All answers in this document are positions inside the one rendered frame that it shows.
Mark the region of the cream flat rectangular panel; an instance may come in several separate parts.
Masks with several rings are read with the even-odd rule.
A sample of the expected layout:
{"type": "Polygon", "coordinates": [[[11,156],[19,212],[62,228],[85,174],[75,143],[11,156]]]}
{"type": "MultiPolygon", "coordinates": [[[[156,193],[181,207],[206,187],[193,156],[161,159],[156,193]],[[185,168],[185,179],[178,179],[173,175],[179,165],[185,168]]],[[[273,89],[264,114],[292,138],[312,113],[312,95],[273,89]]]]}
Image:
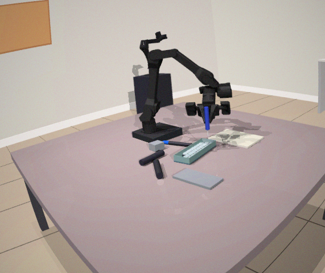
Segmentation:
{"type": "Polygon", "coordinates": [[[250,133],[244,133],[236,130],[225,129],[208,139],[216,140],[217,142],[232,144],[235,146],[250,148],[264,137],[250,133]]]}

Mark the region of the keyboard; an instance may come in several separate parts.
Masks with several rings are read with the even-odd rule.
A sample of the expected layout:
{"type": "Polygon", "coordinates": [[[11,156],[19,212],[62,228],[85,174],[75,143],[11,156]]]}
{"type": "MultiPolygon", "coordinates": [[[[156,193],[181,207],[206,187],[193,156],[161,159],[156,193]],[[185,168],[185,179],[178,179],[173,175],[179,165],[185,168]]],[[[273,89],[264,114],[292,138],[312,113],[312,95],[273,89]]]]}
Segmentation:
{"type": "Polygon", "coordinates": [[[200,138],[193,144],[176,153],[174,155],[174,162],[190,165],[214,147],[216,147],[216,140],[200,138]]]}

